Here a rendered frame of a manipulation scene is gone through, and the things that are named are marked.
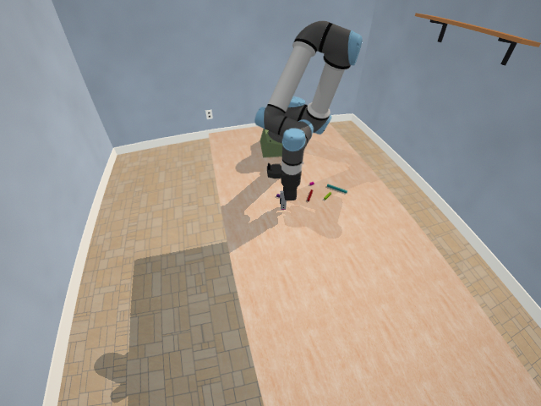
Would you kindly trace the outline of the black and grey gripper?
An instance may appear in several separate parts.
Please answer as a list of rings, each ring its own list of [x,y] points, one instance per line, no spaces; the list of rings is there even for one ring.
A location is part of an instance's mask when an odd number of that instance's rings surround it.
[[[286,209],[287,200],[297,199],[297,187],[300,185],[302,162],[297,166],[285,166],[281,159],[281,164],[270,164],[267,166],[268,178],[280,178],[283,185],[283,191],[280,191],[281,209]]]

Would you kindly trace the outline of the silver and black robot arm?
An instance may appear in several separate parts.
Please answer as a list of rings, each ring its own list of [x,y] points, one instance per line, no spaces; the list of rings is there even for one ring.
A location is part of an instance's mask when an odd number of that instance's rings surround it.
[[[357,62],[362,40],[353,30],[328,21],[314,22],[297,35],[267,107],[261,107],[254,120],[257,126],[269,130],[268,135],[274,141],[282,143],[285,164],[300,165],[312,133],[325,131],[331,120],[329,107],[337,87],[344,71]],[[293,95],[317,51],[325,54],[325,66],[313,102],[305,105],[305,100]]]

